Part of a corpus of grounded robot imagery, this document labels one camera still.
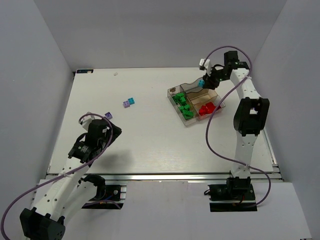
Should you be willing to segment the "green square lego top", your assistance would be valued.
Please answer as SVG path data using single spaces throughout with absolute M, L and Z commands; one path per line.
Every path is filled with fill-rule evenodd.
M 184 98 L 185 94 L 183 92 L 177 93 L 173 98 L 179 100 L 180 98 Z

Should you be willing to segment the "cyan long lego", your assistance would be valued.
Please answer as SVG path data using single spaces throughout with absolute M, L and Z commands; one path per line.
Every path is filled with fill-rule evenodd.
M 205 81 L 204 81 L 203 79 L 199 80 L 198 86 L 201 87 L 201 88 L 203 88 L 204 85 L 205 85 Z

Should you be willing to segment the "lilac square lego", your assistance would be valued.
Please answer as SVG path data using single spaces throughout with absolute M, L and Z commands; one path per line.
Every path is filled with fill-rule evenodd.
M 124 108 L 130 107 L 130 103 L 129 103 L 128 101 L 124 101 L 124 102 L 123 102 L 123 107 L 124 107 Z

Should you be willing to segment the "red brick lego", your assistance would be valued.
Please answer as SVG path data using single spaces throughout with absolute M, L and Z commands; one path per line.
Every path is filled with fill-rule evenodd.
M 213 111 L 215 110 L 216 106 L 212 102 L 208 102 L 205 104 L 205 106 L 209 109 L 208 114 L 212 114 Z
M 209 109 L 205 105 L 203 105 L 198 111 L 198 114 L 200 116 L 207 115 L 208 113 L 209 113 Z

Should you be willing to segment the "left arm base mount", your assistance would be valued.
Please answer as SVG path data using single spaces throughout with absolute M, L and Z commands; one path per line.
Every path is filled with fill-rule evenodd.
M 108 184 L 106 180 L 97 174 L 88 174 L 82 177 L 78 183 L 90 182 L 96 188 L 96 195 L 89 200 L 83 209 L 121 210 L 124 205 L 126 186 Z

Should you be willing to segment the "cyan small lego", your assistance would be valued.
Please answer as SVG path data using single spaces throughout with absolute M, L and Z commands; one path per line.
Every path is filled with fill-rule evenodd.
M 131 97 L 131 98 L 128 99 L 128 102 L 129 102 L 130 105 L 133 105 L 135 103 L 135 100 L 134 100 L 133 97 Z

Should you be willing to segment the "clear brown tinted container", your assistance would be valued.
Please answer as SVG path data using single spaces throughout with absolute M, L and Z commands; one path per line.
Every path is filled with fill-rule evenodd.
M 183 83 L 180 85 L 180 87 L 197 112 L 207 103 L 214 103 L 218 97 L 218 94 L 215 90 L 202 88 L 198 86 L 197 81 L 193 83 Z

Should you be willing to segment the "clear narrow container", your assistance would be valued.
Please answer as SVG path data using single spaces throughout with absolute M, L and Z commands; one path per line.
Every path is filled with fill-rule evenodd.
M 178 86 L 175 86 L 175 87 L 171 87 L 167 90 L 167 98 L 169 99 L 170 103 L 172 104 L 173 108 L 175 109 L 176 113 L 178 114 L 179 118 L 181 119 L 182 123 L 184 124 L 184 126 L 190 126 L 194 123 L 197 122 L 198 120 L 198 112 L 194 109 L 193 105 L 191 104 L 191 102 L 188 100 L 187 98 L 187 95 L 184 93 L 184 98 L 186 99 L 186 104 L 181 104 L 180 103 L 180 99 L 179 99 L 179 104 L 176 104 L 174 102 L 174 96 L 178 93 L 184 93 L 182 90 L 181 90 L 181 85 L 178 85 Z M 185 106 L 185 105 L 190 105 L 190 110 L 183 110 L 183 111 L 191 111 L 193 112 L 193 115 L 194 117 L 191 118 L 191 119 L 188 119 L 186 120 L 184 117 L 183 117 L 183 111 L 180 111 L 179 110 L 179 107 L 180 106 Z

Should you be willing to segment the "clear front container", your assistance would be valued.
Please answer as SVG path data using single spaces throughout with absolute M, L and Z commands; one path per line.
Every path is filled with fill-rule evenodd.
M 214 112 L 214 110 L 219 112 L 224 107 L 225 107 L 225 105 L 223 103 L 220 106 L 217 106 L 217 104 L 215 104 L 213 102 L 207 102 L 207 103 L 201 105 L 199 110 L 197 111 L 198 120 L 203 120 L 203 119 L 209 117 Z

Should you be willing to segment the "blue label sticker left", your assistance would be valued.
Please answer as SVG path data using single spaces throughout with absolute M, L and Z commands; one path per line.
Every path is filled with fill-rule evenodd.
M 76 74 L 92 74 L 93 72 L 93 69 L 78 69 Z

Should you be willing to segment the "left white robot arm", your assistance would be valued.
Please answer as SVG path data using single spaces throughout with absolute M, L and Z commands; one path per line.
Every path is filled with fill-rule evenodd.
M 105 195 L 105 179 L 97 174 L 86 174 L 96 160 L 122 129 L 106 119 L 92 119 L 84 125 L 81 134 L 68 153 L 59 179 L 32 207 L 19 216 L 25 237 L 31 240 L 60 240 L 67 222 L 90 200 Z

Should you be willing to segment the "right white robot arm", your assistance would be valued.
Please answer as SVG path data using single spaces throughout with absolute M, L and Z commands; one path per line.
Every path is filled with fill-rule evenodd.
M 224 53 L 224 64 L 216 69 L 208 58 L 201 59 L 199 68 L 205 70 L 203 76 L 205 89 L 216 89 L 220 82 L 230 80 L 239 97 L 239 105 L 233 118 L 236 131 L 236 150 L 233 159 L 220 158 L 233 163 L 231 176 L 227 178 L 229 189 L 246 190 L 251 184 L 251 161 L 255 142 L 264 129 L 270 101 L 261 97 L 251 79 L 252 62 L 240 61 L 236 50 Z

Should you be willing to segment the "purple square lego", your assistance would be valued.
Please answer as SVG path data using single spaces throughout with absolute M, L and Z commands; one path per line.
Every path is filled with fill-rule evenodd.
M 112 116 L 112 114 L 111 114 L 110 112 L 105 113 L 104 116 L 105 116 L 108 120 L 110 120 L 110 119 L 113 118 L 113 116 Z

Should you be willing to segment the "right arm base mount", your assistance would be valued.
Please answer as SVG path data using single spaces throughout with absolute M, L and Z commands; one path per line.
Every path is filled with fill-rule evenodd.
M 229 193 L 226 184 L 210 184 L 203 193 L 209 197 L 209 207 L 212 213 L 257 212 L 254 188 Z

